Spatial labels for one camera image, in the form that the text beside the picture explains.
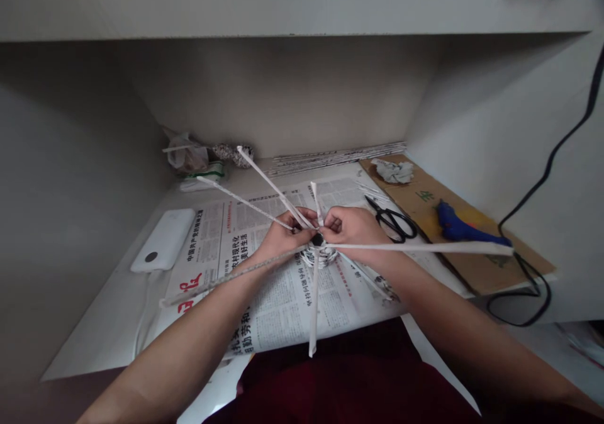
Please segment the finger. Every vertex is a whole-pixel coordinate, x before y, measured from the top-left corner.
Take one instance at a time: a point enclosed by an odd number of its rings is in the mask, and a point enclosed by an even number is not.
[[[294,218],[294,216],[291,214],[291,212],[289,210],[285,213],[281,213],[281,215],[279,215],[277,217],[277,219],[292,228],[298,226],[298,220],[296,218]]]
[[[310,221],[312,223],[312,225],[314,227],[319,227],[319,223],[316,221],[316,219],[318,218],[316,211],[311,210],[306,207],[296,207],[296,208],[308,221]]]
[[[311,210],[306,207],[296,207],[296,208],[302,215],[304,215],[309,220],[316,220],[316,218],[317,218],[316,211]]]
[[[327,227],[322,227],[319,229],[321,234],[323,235],[325,241],[327,243],[341,243],[343,235],[338,234],[337,232],[332,231]]]
[[[296,247],[306,245],[310,240],[315,236],[316,230],[314,229],[304,229],[297,234],[294,234],[292,237],[296,240]]]
[[[341,220],[346,213],[346,207],[335,206],[329,209],[327,216],[325,217],[325,226],[331,227],[335,220]]]
[[[340,220],[335,220],[330,229],[334,232],[340,233],[342,231],[342,222]]]

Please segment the white desk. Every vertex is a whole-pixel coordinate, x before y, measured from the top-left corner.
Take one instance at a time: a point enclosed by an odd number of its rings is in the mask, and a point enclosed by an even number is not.
[[[259,164],[263,169],[266,169],[269,162],[270,160],[260,160]],[[356,173],[360,170],[362,168],[359,164],[354,163],[295,176],[279,177],[275,180],[275,183],[278,186],[287,186],[312,179]],[[253,170],[240,169],[233,171],[231,178],[226,182],[226,187],[236,194],[270,189],[258,173]],[[195,207],[199,203],[224,198],[225,195],[215,189],[182,193],[175,186],[167,193],[75,330],[63,344],[50,367],[44,373],[43,381],[123,367],[132,361],[132,348],[145,298],[146,281],[146,275],[130,272],[130,266],[134,258],[166,210]],[[150,290],[149,306],[146,319],[143,322],[143,330],[149,328],[154,314],[152,309],[159,299],[163,298],[170,273],[163,273]],[[437,279],[465,298],[472,296],[451,273]],[[155,328],[152,325],[147,334],[153,335],[154,333]],[[150,338],[147,338],[145,345],[150,342]]]

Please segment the black cable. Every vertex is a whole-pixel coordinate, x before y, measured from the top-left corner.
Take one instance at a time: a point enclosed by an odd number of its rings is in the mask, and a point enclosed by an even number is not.
[[[583,115],[583,118],[579,121],[579,123],[577,125],[575,125],[573,127],[573,129],[571,131],[569,131],[558,142],[558,144],[556,144],[556,146],[554,147],[552,152],[549,154],[549,157],[547,158],[547,165],[545,166],[545,171],[544,171],[543,175],[541,176],[541,178],[539,179],[539,181],[537,181],[537,183],[535,185],[533,185],[533,188],[531,188],[528,191],[528,193],[524,196],[524,198],[522,198],[520,200],[520,202],[514,207],[514,209],[511,212],[509,212],[501,220],[501,222],[497,225],[497,230],[499,231],[499,234],[502,237],[505,237],[505,235],[503,234],[503,229],[502,229],[505,222],[508,221],[512,216],[514,216],[516,214],[516,212],[518,210],[520,210],[524,206],[524,204],[527,203],[527,201],[531,198],[531,196],[533,196],[533,194],[535,194],[535,192],[541,187],[541,185],[543,185],[545,183],[545,181],[549,178],[549,174],[552,171],[552,164],[554,163],[554,157],[558,153],[558,150],[560,150],[560,148],[564,145],[564,143],[568,140],[568,138],[570,138],[574,134],[574,132],[576,132],[578,129],[580,129],[581,126],[587,121],[587,119],[590,118],[591,114],[593,113],[593,108],[596,106],[596,100],[598,99],[598,91],[600,90],[600,81],[602,79],[603,70],[604,70],[604,46],[602,46],[602,50],[600,51],[600,57],[598,58],[596,68],[593,71],[593,77],[591,78],[590,95],[587,100],[587,108],[585,109],[585,114]],[[547,283],[545,278],[543,278],[543,275],[535,267],[530,265],[520,254],[514,253],[514,258],[516,258],[516,261],[520,265],[520,268],[522,269],[524,276],[528,279],[528,281],[531,283],[532,287],[535,290],[534,291],[529,290],[529,291],[502,292],[502,293],[493,295],[486,302],[486,310],[489,311],[489,313],[491,313],[491,315],[493,315],[497,319],[501,320],[502,322],[507,323],[508,325],[530,326],[533,323],[535,323],[537,320],[539,320],[539,318],[545,313],[545,311],[547,311],[547,309],[552,301],[552,289],[549,287],[549,284]],[[497,301],[500,298],[518,297],[518,296],[528,296],[528,297],[536,297],[536,298],[541,297],[541,290],[539,289],[537,281],[535,281],[535,279],[530,275],[529,269],[533,270],[535,275],[537,275],[537,277],[543,282],[543,284],[545,286],[545,301],[541,305],[539,310],[537,310],[537,312],[535,313],[535,315],[533,317],[531,317],[530,319],[528,319],[526,322],[523,322],[523,323],[510,322],[510,321],[505,320],[505,319],[499,317],[498,315],[496,315],[491,310],[491,305],[493,304],[493,302]]]

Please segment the red clothing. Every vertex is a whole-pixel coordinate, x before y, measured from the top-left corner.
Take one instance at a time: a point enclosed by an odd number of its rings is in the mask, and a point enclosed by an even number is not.
[[[400,318],[320,340],[312,359],[307,344],[257,354],[239,389],[243,392],[205,423],[481,421],[463,396],[422,362]],[[545,416],[540,411],[523,410],[521,417]],[[556,413],[554,418],[562,418]]]

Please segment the person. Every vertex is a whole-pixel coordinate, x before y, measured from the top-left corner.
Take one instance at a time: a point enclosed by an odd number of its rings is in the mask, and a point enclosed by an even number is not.
[[[316,226],[314,211],[299,210]],[[296,224],[289,212],[279,219]],[[319,230],[329,243],[391,243],[373,215],[360,208],[333,207]],[[304,245],[315,234],[273,223],[235,271]],[[481,414],[421,362],[398,318],[320,340],[312,359],[308,344],[256,354],[238,396],[206,422],[600,422],[604,416],[576,386],[405,254],[342,252],[388,280]],[[254,295],[285,261],[214,289],[161,333],[79,422],[176,422],[210,379]]]

